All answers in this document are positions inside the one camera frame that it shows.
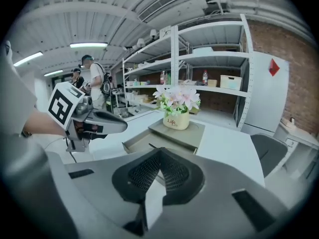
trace chair backrest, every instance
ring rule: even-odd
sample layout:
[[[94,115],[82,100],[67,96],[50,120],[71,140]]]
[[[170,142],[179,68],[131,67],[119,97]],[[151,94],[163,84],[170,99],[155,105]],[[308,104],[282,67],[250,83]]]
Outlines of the chair backrest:
[[[288,147],[284,142],[264,133],[250,137],[260,159],[264,177],[266,177],[285,157]]]

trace ceiling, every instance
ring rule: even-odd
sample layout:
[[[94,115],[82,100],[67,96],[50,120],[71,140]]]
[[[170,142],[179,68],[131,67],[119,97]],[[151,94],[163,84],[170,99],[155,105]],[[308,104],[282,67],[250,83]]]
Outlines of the ceiling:
[[[239,13],[280,25],[313,41],[309,27],[289,0],[219,0],[220,7],[216,0],[176,0],[142,22],[139,14],[155,1],[30,0],[7,37],[13,62],[41,51],[43,56],[17,70],[70,72],[83,55],[90,54],[107,68],[127,54],[123,46],[133,46],[138,38],[147,38],[153,28]],[[107,42],[108,47],[71,49],[70,43],[76,42]]]

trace metal shelving unit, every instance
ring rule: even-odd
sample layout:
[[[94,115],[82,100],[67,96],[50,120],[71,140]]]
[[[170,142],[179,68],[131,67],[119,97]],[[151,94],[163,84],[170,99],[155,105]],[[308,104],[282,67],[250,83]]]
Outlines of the metal shelving unit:
[[[183,87],[186,88],[192,88],[196,90],[202,90],[202,91],[210,91],[210,92],[218,92],[218,93],[224,93],[239,97],[247,97],[248,93],[244,91],[239,90],[232,90],[232,89],[225,89],[225,88],[218,88],[218,87],[208,87],[208,86],[192,86],[192,85],[184,85]]]
[[[187,86],[201,91],[210,91],[225,93],[237,96],[236,107],[233,114],[227,114],[220,111],[199,112],[194,116],[200,120],[200,114],[205,117],[205,121],[211,121],[218,124],[223,121],[223,125],[234,130],[240,130],[244,124],[248,107],[250,104],[254,63],[253,63],[253,43],[248,27],[248,23],[243,14],[241,21],[219,21],[207,24],[201,24],[178,30],[177,26],[171,27],[171,34],[163,39],[154,41],[141,50],[131,55],[126,60],[123,59],[123,79],[124,85],[126,79],[132,75],[140,76],[159,71],[171,71],[171,86],[178,85],[178,72],[181,65],[186,66],[187,79],[192,79],[193,68],[214,69],[233,69],[240,70],[240,76],[243,78],[242,89],[240,91],[224,88],[212,88],[207,86]],[[242,38],[246,35],[246,52],[243,52]],[[238,47],[240,52],[234,51],[213,51],[209,54],[193,54],[193,49],[198,47],[218,47],[229,46]],[[186,55],[179,56],[179,51],[186,48]],[[146,64],[137,69],[125,72],[126,63],[142,63],[157,57],[169,54],[170,58],[155,61]],[[125,86],[126,89],[155,88],[156,85],[143,86]]]
[[[128,86],[127,89],[156,89],[157,85],[138,85],[138,86]],[[167,88],[171,88],[172,85],[165,85]]]
[[[138,102],[135,100],[128,100],[128,102],[133,104],[133,105],[141,105],[141,106],[149,107],[152,109],[155,109],[157,107],[155,104],[143,103],[143,102]]]

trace white refrigerator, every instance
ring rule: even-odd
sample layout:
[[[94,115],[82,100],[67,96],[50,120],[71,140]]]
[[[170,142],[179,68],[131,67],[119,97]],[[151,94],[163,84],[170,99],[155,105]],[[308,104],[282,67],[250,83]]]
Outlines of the white refrigerator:
[[[274,76],[269,72],[272,59],[280,67]],[[252,96],[241,131],[250,135],[265,133],[273,136],[286,104],[289,63],[269,54],[254,52],[253,68]]]

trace power cable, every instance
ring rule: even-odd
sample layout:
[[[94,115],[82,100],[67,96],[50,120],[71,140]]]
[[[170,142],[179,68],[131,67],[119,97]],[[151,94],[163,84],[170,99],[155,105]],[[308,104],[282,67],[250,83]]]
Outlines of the power cable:
[[[66,143],[66,146],[69,147],[67,138],[65,138],[65,143]],[[70,151],[69,151],[69,153],[70,153],[71,157],[74,159],[74,162],[77,163],[74,156],[72,155],[72,153]]]
[[[51,143],[49,143],[49,144],[46,146],[46,148],[44,148],[44,150],[46,150],[52,143],[56,142],[57,140],[61,140],[61,139],[64,139],[64,137],[52,141]]]

